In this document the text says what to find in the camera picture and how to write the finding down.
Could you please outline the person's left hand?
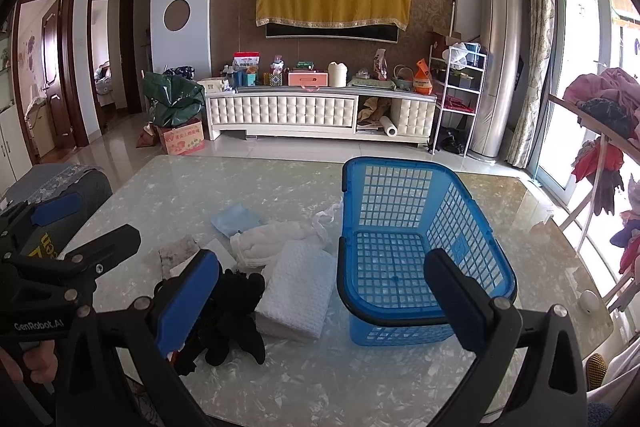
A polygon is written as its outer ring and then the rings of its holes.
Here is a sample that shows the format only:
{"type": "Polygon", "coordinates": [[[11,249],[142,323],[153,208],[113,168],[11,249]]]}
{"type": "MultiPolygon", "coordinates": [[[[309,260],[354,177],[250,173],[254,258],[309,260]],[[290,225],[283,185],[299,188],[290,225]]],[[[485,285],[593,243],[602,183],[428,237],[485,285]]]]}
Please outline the person's left hand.
{"type": "MultiPolygon", "coordinates": [[[[29,369],[30,379],[36,384],[51,384],[58,371],[58,358],[54,352],[54,341],[46,340],[38,347],[26,351],[23,362],[29,369]]],[[[22,381],[23,372],[17,361],[6,350],[0,349],[1,362],[12,381],[22,381]]]]}

